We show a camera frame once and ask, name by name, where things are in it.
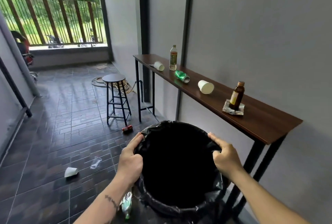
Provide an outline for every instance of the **bar stool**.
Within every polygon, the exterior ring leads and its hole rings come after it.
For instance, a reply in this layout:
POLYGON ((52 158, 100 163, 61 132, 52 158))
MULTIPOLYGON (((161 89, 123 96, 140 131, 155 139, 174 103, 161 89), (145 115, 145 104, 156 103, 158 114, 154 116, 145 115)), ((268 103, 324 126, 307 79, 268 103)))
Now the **bar stool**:
POLYGON ((106 75, 102 78, 102 80, 104 82, 106 82, 106 87, 107 87, 107 94, 106 94, 106 98, 107 98, 107 124, 108 124, 108 120, 110 118, 122 118, 122 119, 124 119, 124 124, 127 127, 127 118, 128 118, 129 115, 131 115, 131 111, 130 111, 129 102, 128 102, 128 99, 127 99, 127 94, 126 94, 126 91, 125 91, 125 86, 123 84, 123 80, 125 78, 126 77, 124 75, 121 75, 121 74, 106 75), (112 90, 112 99, 111 100, 109 100, 109 83, 110 83, 110 87, 111 87, 111 90, 112 90), (118 85, 119 96, 114 96, 113 83, 117 83, 117 85, 118 85), (122 95, 121 95, 120 83, 122 84, 122 90, 124 92, 124 97, 122 97, 122 95), (120 102, 114 102, 114 98, 120 98, 120 102), (125 102, 127 103, 128 108, 123 107, 125 102), (113 105, 113 112, 111 114, 109 114, 109 108, 108 108, 108 106, 110 104, 113 105), (122 109, 123 117, 115 116, 115 109, 122 109), (129 110, 129 114, 127 115, 127 117, 125 115, 125 109, 129 110))

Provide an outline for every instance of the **forearm tattoo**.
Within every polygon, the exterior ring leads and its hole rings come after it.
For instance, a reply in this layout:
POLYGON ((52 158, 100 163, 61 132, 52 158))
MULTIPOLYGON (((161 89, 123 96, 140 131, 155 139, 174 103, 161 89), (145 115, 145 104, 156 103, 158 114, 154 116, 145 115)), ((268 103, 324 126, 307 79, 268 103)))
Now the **forearm tattoo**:
POLYGON ((112 199, 111 197, 109 197, 108 195, 105 195, 105 199, 107 199, 109 202, 112 202, 114 205, 115 209, 118 209, 117 204, 115 203, 114 199, 112 199))

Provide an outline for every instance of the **coiled hose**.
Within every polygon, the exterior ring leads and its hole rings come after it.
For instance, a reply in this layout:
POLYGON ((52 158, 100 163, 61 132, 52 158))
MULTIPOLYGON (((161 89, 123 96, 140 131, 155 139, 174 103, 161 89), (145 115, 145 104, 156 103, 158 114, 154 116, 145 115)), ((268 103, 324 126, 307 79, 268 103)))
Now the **coiled hose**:
MULTIPOLYGON (((102 80, 102 77, 96 77, 96 78, 92 79, 91 84, 96 86, 96 87, 101 87, 101 88, 107 87, 106 82, 104 82, 102 80)), ((124 85, 124 90, 126 91, 126 94, 129 94, 130 92, 135 93, 135 91, 133 91, 133 89, 136 85, 136 82, 134 83, 134 85, 131 89, 130 89, 129 83, 126 81, 126 79, 123 80, 123 85, 124 85)), ((115 91, 118 91, 118 83, 113 83, 113 88, 115 88, 115 91)), ((121 93, 123 94, 123 89, 122 89, 121 84, 120 84, 120 90, 121 90, 121 93)))

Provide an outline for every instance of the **bottle label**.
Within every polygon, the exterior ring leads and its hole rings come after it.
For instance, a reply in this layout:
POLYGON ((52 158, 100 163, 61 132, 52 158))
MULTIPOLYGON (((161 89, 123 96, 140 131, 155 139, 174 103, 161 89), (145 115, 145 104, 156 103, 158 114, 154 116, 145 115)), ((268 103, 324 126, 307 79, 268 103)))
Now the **bottle label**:
POLYGON ((171 52, 171 59, 169 61, 169 64, 176 65, 177 58, 178 58, 178 52, 171 52))
POLYGON ((235 105, 235 101, 236 101, 236 98, 237 98, 238 94, 239 94, 239 93, 233 91, 233 94, 232 94, 232 97, 230 98, 229 103, 235 105))

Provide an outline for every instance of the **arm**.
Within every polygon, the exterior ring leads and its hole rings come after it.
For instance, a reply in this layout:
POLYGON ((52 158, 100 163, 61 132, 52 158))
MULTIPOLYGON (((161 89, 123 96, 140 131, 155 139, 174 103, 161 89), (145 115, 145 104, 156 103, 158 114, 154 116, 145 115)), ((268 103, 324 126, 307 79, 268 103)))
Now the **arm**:
POLYGON ((221 153, 213 152, 214 163, 218 170, 241 190, 261 224, 309 224, 300 215, 273 197, 244 170, 239 156, 231 144, 217 138, 212 133, 209 133, 208 136, 222 148, 221 153))
POLYGON ((118 171, 111 183, 96 197, 74 224, 111 223, 123 196, 131 189, 143 169, 143 158, 133 151, 143 139, 139 132, 120 155, 118 171))

